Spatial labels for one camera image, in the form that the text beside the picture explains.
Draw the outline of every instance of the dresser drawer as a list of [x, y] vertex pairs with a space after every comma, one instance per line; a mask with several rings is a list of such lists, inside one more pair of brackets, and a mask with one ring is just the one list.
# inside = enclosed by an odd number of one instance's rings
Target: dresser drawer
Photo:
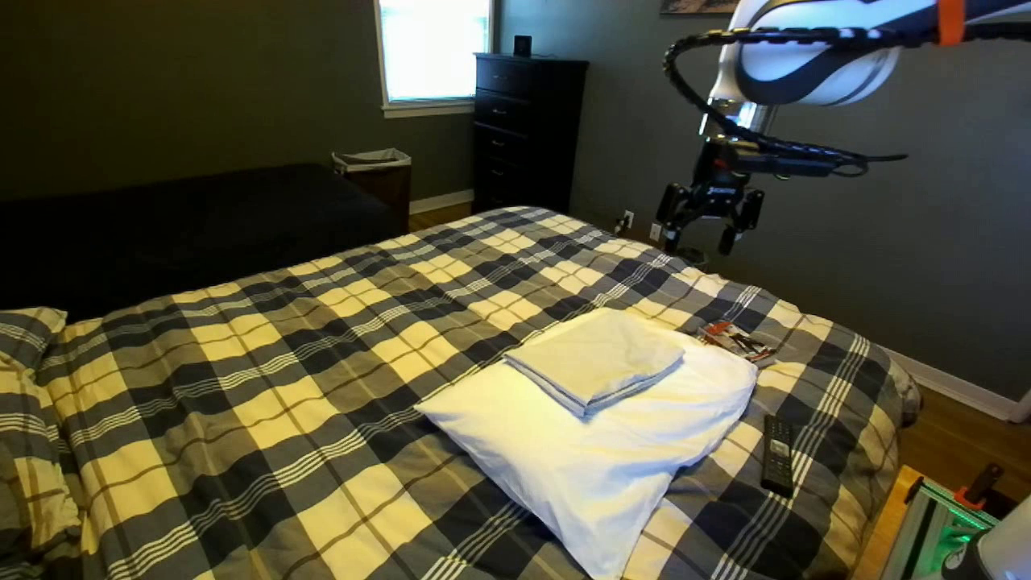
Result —
[[531, 185], [531, 169], [519, 164], [506, 164], [497, 158], [480, 158], [473, 169], [476, 193], [490, 193], [497, 198], [526, 198], [526, 190]]
[[473, 117], [480, 127], [499, 127], [508, 133], [526, 133], [531, 127], [531, 106], [526, 101], [476, 95]]
[[527, 134], [521, 133], [499, 133], [492, 127], [476, 127], [473, 129], [473, 151], [476, 158], [502, 158], [506, 164], [526, 164], [531, 149]]
[[527, 101], [531, 95], [531, 74], [521, 71], [519, 64], [508, 64], [508, 60], [480, 60], [476, 89]]

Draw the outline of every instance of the plaid comforter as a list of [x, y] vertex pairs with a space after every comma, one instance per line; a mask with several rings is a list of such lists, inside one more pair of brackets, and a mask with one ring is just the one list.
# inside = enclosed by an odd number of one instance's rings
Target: plaid comforter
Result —
[[[492, 209], [66, 325], [39, 368], [104, 575], [584, 575], [413, 401], [596, 307], [772, 348], [627, 575], [842, 575], [912, 386], [866, 338], [546, 209]], [[799, 426], [759, 490], [763, 415]]]

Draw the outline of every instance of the wall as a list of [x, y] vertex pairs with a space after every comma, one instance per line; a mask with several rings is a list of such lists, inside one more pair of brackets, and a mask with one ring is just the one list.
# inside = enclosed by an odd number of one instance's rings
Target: wall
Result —
[[[607, 224], [621, 206], [653, 216], [668, 181], [689, 181], [700, 117], [677, 101], [659, 55], [715, 17], [668, 19], [653, 2], [506, 0], [502, 47], [585, 58], [574, 214]], [[708, 89], [715, 52], [683, 60]], [[772, 133], [855, 151], [912, 151], [852, 181], [753, 181], [765, 209], [728, 262], [763, 283], [912, 357], [1026, 393], [1031, 335], [1031, 82], [1024, 44], [904, 52], [872, 101], [776, 110]]]
[[383, 118], [363, 0], [0, 2], [0, 196], [398, 144], [470, 185], [470, 117]]

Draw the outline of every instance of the folded cloth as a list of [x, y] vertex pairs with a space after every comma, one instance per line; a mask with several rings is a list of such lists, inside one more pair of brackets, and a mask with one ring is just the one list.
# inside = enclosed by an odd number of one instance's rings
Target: folded cloth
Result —
[[669, 378], [590, 422], [506, 360], [415, 408], [539, 514], [592, 580], [607, 580], [621, 575], [673, 473], [701, 462], [753, 393], [750, 360], [689, 335], [680, 352]]
[[625, 308], [592, 308], [546, 328], [506, 360], [581, 420], [653, 386], [683, 360], [683, 338]]

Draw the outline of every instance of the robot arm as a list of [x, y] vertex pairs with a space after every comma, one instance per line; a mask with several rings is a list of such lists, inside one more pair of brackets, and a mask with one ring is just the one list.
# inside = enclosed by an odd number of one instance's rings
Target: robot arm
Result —
[[[855, 154], [763, 134], [771, 106], [855, 104], [882, 87], [903, 47], [924, 42], [1031, 40], [1031, 0], [739, 0], [730, 29], [680, 40], [668, 55], [669, 82], [700, 106], [701, 154], [689, 187], [669, 185], [658, 209], [659, 243], [680, 248], [692, 219], [724, 219], [720, 254], [757, 224], [763, 193], [750, 173], [826, 178], [862, 173]], [[720, 44], [717, 78], [700, 95], [677, 71], [692, 47]]]

